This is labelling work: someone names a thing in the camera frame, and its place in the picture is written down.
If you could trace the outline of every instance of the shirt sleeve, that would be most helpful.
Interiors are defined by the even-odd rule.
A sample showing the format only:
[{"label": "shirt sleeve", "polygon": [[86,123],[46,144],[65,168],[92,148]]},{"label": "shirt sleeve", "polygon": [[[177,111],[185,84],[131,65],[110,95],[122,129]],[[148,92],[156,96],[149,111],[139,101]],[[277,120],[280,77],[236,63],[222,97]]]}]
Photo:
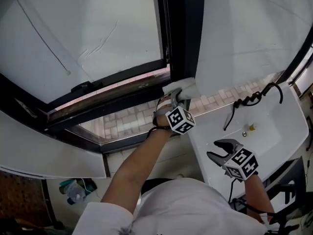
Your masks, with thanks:
[{"label": "shirt sleeve", "polygon": [[73,235],[120,235],[131,231],[133,215],[123,207],[109,203],[88,203]]}]

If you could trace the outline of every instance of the plastic bag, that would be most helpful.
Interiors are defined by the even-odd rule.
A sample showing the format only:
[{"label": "plastic bag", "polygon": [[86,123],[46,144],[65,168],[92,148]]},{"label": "plastic bag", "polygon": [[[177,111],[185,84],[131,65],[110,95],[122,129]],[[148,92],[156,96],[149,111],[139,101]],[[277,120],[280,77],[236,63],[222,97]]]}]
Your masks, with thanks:
[{"label": "plastic bag", "polygon": [[74,203],[83,201],[86,196],[85,189],[82,188],[76,180],[66,186],[64,192]]}]

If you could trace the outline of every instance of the brown mat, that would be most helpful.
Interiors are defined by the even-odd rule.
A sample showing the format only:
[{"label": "brown mat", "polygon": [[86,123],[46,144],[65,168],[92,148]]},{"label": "brown mat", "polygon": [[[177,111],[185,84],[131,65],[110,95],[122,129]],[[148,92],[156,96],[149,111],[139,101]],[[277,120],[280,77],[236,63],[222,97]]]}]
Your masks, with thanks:
[{"label": "brown mat", "polygon": [[0,171],[0,218],[20,218],[34,225],[51,225],[40,179]]}]

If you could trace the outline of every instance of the person's right arm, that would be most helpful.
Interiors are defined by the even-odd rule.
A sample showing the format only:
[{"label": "person's right arm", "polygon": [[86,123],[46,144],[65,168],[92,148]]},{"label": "person's right arm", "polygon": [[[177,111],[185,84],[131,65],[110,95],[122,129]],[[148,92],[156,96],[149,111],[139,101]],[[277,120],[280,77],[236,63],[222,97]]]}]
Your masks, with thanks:
[{"label": "person's right arm", "polygon": [[[252,175],[245,181],[246,203],[263,212],[274,213],[268,194],[258,175]],[[262,223],[260,215],[247,208],[247,215]]]}]

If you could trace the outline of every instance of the wrist strap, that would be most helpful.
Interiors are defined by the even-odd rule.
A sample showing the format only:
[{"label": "wrist strap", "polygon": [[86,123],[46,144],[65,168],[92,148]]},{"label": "wrist strap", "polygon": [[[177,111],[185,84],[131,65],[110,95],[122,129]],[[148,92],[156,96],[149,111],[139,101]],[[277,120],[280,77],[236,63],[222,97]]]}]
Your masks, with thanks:
[{"label": "wrist strap", "polygon": [[155,126],[155,127],[153,127],[153,128],[148,132],[147,138],[150,136],[150,134],[151,134],[154,130],[171,130],[171,127],[170,127],[170,126]]}]

